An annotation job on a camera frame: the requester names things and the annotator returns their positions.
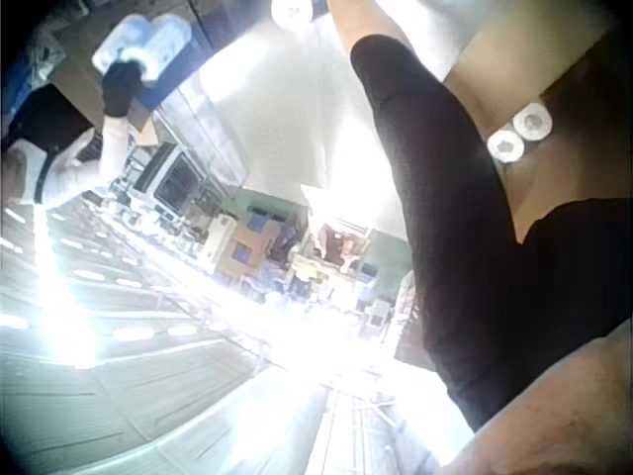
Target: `white wall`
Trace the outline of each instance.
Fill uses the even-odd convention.
[[[199,260],[205,261],[205,265],[210,272],[215,270],[220,256],[225,250],[226,244],[230,241],[230,237],[236,227],[237,221],[227,215],[218,215],[211,221],[209,225],[209,237],[205,241],[205,245],[203,245],[198,257]]]

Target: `white sleeve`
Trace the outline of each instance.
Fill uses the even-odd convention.
[[[126,167],[128,158],[128,119],[105,117],[103,147],[98,161],[87,161],[78,166],[68,164],[68,159],[59,156],[55,161],[62,166],[52,166],[42,190],[42,204],[55,208],[80,193],[105,185],[117,178]],[[72,155],[71,145],[62,155]]]
[[[103,121],[103,148],[99,172],[105,181],[117,178],[126,168],[128,158],[129,123],[125,117],[106,116]]]

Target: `skin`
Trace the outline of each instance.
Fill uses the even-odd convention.
[[[374,0],[328,0],[345,48],[381,34],[410,48]],[[622,324],[552,366],[505,407],[442,474],[512,474],[546,465],[609,473],[633,463],[631,323]]]

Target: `black leggings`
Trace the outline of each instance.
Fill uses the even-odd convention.
[[[361,40],[352,64],[403,202],[423,344],[477,429],[630,317],[631,202],[562,206],[521,244],[492,159],[444,85],[382,36]]]

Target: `woman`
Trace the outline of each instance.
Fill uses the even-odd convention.
[[[103,79],[103,147],[98,160],[78,163],[95,136],[90,123],[48,85],[25,101],[2,141],[2,205],[55,208],[83,191],[109,183],[128,157],[130,104],[140,92],[135,62],[113,64]]]

